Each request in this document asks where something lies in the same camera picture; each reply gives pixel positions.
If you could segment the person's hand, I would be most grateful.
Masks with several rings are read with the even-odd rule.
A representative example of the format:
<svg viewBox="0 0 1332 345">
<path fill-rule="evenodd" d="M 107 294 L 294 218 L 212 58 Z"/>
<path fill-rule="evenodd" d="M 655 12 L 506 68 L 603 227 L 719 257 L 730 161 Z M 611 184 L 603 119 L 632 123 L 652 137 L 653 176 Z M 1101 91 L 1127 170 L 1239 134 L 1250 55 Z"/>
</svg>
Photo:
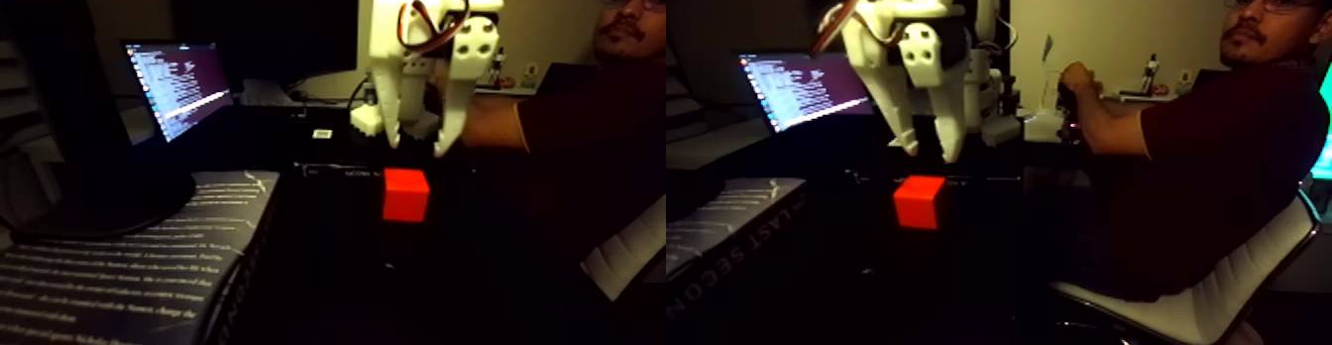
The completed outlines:
<svg viewBox="0 0 1332 345">
<path fill-rule="evenodd" d="M 1082 61 L 1071 63 L 1058 79 L 1058 100 L 1062 103 L 1084 107 L 1096 103 L 1099 93 L 1100 83 Z"/>
</svg>

